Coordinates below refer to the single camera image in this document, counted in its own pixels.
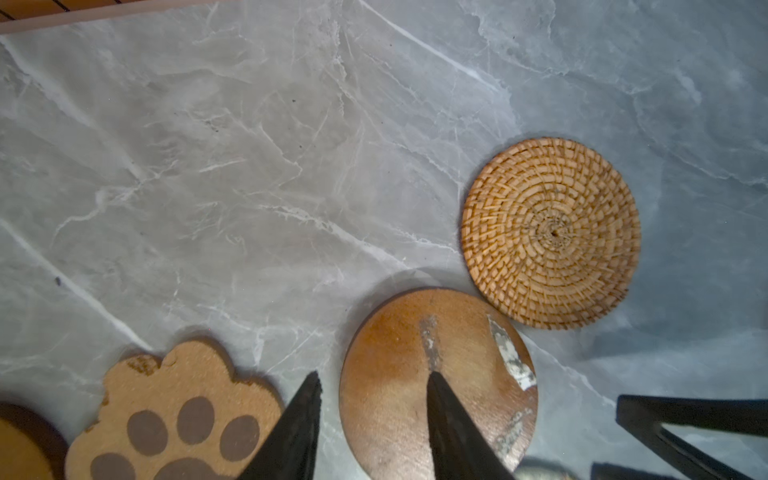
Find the scratched wooden surface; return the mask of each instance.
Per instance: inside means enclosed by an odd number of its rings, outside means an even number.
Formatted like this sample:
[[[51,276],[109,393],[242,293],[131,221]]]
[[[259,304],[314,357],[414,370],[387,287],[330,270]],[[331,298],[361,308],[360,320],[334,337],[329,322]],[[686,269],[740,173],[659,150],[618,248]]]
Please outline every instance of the scratched wooden surface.
[[[489,320],[520,359],[531,357],[506,317],[485,301],[445,289],[397,296],[357,333],[344,362],[339,408],[349,446],[371,478],[433,478],[426,384],[439,370],[488,443],[513,469],[533,435],[538,388],[508,373]]]

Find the paw print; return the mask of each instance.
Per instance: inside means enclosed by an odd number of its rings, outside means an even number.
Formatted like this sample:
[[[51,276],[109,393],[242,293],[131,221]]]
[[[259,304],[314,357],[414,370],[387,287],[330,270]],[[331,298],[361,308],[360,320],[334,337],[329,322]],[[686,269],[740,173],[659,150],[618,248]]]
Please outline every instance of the paw print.
[[[72,444],[68,480],[227,480],[237,477],[280,417],[265,386],[235,382],[208,343],[182,343],[158,366],[118,363],[96,425]]]

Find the coaster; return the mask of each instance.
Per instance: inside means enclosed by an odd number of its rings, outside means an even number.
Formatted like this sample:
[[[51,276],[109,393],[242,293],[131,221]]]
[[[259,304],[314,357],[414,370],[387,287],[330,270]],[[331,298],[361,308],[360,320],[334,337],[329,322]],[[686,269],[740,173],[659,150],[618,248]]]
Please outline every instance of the coaster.
[[[34,412],[0,403],[0,478],[64,480],[67,442]]]
[[[483,300],[445,289],[397,296],[363,324],[339,387],[344,434],[371,478],[434,478],[429,373],[443,374],[512,470],[531,442],[538,387],[528,349]]]
[[[226,353],[204,341],[158,362],[135,356],[104,376],[98,421],[72,443],[69,480],[237,477],[277,423],[268,386],[238,382]]]
[[[483,168],[469,191],[462,248],[496,308],[542,329],[584,326],[627,295],[640,218],[621,175],[574,141],[523,141]]]

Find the cork coaster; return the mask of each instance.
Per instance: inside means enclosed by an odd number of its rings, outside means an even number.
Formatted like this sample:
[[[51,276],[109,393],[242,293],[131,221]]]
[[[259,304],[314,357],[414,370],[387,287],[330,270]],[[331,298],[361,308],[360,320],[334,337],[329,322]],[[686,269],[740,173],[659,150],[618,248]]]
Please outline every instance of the cork coaster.
[[[472,279],[510,317],[543,329],[584,326],[627,295],[640,218],[621,175],[574,141],[523,141],[469,191],[462,248]]]
[[[67,454],[68,480],[235,478],[281,413],[271,388],[235,381],[208,341],[181,343],[162,362],[119,362],[104,387],[98,421]]]
[[[347,352],[339,410],[347,442],[371,478],[434,478],[426,415],[429,373],[448,380],[508,468],[531,442],[538,388],[509,320],[453,290],[417,290],[377,309]]]
[[[0,403],[0,478],[64,480],[67,442],[34,412]]]

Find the marble tile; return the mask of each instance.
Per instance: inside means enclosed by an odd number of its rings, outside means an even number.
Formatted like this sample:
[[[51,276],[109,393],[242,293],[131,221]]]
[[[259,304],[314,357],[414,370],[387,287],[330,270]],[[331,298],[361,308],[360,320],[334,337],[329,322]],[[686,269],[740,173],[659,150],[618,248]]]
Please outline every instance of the marble tile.
[[[408,288],[476,293],[469,185],[558,135],[622,173],[643,253],[600,322],[518,325],[528,454],[680,477],[615,402],[768,398],[764,45],[757,0],[242,0],[0,37],[0,390],[72,440],[121,355],[206,333],[286,398],[318,369],[317,478],[365,478],[338,415],[353,332]],[[768,469],[763,440],[681,435]]]

